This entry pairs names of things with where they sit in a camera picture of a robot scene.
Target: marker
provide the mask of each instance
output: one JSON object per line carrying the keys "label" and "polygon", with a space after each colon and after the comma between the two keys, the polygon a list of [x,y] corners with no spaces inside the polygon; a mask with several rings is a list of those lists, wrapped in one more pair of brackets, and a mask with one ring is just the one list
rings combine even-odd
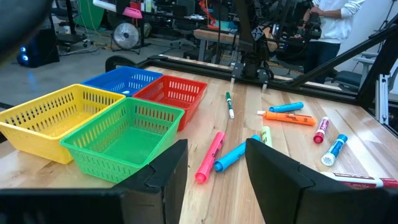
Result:
{"label": "marker", "polygon": [[211,168],[213,167],[218,152],[223,147],[224,141],[225,134],[221,131],[217,132],[213,142],[210,145],[209,150],[207,151],[205,158],[201,162],[201,165],[197,170],[197,173],[195,174],[195,180],[199,184],[205,183],[208,180]]}
{"label": "marker", "polygon": [[272,147],[271,129],[268,126],[264,126],[261,129],[262,143],[269,147]]}
{"label": "marker", "polygon": [[321,174],[340,181],[354,189],[373,189],[377,187],[398,188],[398,181],[391,178],[365,177],[353,174],[335,174],[330,172],[321,172]]}
{"label": "marker", "polygon": [[329,118],[328,117],[323,117],[321,122],[319,123],[318,131],[316,131],[313,140],[316,143],[322,143],[323,138],[325,137],[326,130],[328,129],[329,126]]}
{"label": "marker", "polygon": [[285,113],[273,113],[270,111],[266,111],[264,113],[264,118],[271,119],[271,120],[277,120],[277,121],[286,121],[286,122],[297,123],[297,124],[311,125],[311,126],[314,126],[317,123],[316,119],[311,116],[297,115],[297,114],[285,114]]}
{"label": "marker", "polygon": [[[251,138],[253,138],[257,141],[261,141],[260,136],[258,136],[257,134],[251,136]],[[223,172],[231,164],[233,164],[234,162],[239,160],[239,158],[244,154],[245,150],[246,150],[246,141],[244,141],[242,144],[240,144],[238,147],[233,149],[231,152],[229,152],[227,155],[225,155],[221,159],[218,159],[214,163],[214,169],[217,172]]]}
{"label": "marker", "polygon": [[322,156],[321,162],[323,163],[323,165],[332,166],[335,163],[338,154],[342,150],[347,140],[348,137],[346,135],[339,134],[335,143],[333,143],[333,145],[331,145],[330,149],[326,152],[326,154]]}
{"label": "marker", "polygon": [[269,111],[271,112],[286,112],[286,111],[292,111],[292,110],[298,110],[304,107],[304,104],[302,102],[298,103],[291,103],[287,105],[280,105],[280,106],[271,106],[269,108]]}
{"label": "marker", "polygon": [[234,115],[234,110],[232,109],[232,99],[231,99],[231,95],[229,94],[229,92],[226,92],[226,102],[228,104],[229,117],[231,119],[234,119],[235,115]]}

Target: yellow highlighter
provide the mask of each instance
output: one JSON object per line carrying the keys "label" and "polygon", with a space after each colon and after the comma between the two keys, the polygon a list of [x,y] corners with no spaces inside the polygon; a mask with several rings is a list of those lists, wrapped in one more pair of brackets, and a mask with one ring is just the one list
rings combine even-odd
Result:
{"label": "yellow highlighter", "polygon": [[268,126],[264,126],[261,129],[262,143],[269,147],[272,147],[271,129]]}

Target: blue basket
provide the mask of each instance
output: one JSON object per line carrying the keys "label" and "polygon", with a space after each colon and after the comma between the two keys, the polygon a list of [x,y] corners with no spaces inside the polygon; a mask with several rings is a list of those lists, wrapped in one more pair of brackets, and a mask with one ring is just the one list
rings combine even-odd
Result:
{"label": "blue basket", "polygon": [[102,90],[132,96],[157,78],[161,73],[151,72],[132,67],[119,67],[110,72],[98,75],[81,84]]}

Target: green basket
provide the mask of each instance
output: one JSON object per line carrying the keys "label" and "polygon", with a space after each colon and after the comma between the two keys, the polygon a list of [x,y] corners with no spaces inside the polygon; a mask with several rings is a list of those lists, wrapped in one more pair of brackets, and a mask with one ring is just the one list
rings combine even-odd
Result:
{"label": "green basket", "polygon": [[118,183],[175,140],[184,110],[125,98],[60,141],[80,170]]}

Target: green marker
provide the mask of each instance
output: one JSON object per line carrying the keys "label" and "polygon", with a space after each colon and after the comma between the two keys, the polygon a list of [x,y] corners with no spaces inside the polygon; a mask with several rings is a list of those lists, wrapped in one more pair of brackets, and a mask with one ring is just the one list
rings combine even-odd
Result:
{"label": "green marker", "polygon": [[226,92],[226,102],[228,104],[229,117],[231,119],[234,119],[235,115],[234,115],[234,110],[232,109],[232,100],[231,100],[231,95],[229,94],[229,92]]}
{"label": "green marker", "polygon": [[264,126],[261,129],[262,143],[269,147],[272,147],[271,129],[268,126]]}

